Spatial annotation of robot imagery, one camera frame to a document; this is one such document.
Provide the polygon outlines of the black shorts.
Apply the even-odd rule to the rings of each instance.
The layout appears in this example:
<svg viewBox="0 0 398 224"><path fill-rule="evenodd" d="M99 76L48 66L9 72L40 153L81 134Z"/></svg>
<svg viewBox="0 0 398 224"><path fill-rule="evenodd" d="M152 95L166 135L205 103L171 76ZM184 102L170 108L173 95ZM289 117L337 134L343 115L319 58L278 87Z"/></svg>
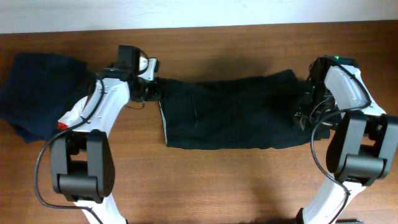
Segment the black shorts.
<svg viewBox="0 0 398 224"><path fill-rule="evenodd" d="M303 81L292 70L237 80L189 83L166 79L159 101L168 147L181 149L285 149L328 139L295 121Z"/></svg>

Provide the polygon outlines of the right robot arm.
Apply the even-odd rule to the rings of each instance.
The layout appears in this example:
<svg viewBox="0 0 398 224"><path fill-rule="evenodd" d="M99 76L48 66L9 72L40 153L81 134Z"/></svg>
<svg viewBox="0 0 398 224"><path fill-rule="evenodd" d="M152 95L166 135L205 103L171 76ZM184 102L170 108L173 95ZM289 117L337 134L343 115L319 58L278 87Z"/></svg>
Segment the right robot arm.
<svg viewBox="0 0 398 224"><path fill-rule="evenodd" d="M355 196L388 175L397 149L397 117L372 98L352 58L319 56L307 81L312 100L295 119L313 128L310 150L325 180L294 222L341 223Z"/></svg>

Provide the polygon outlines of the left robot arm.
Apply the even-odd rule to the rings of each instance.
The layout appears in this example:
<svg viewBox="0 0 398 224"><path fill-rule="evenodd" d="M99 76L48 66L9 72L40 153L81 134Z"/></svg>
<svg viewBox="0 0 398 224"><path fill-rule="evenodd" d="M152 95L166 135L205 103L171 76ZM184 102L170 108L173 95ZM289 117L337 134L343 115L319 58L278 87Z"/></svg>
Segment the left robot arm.
<svg viewBox="0 0 398 224"><path fill-rule="evenodd" d="M115 167L108 137L130 102L160 99L159 61L138 47L120 45L117 61L95 75L96 87L81 115L47 144L52 187L90 223L127 223L112 195Z"/></svg>

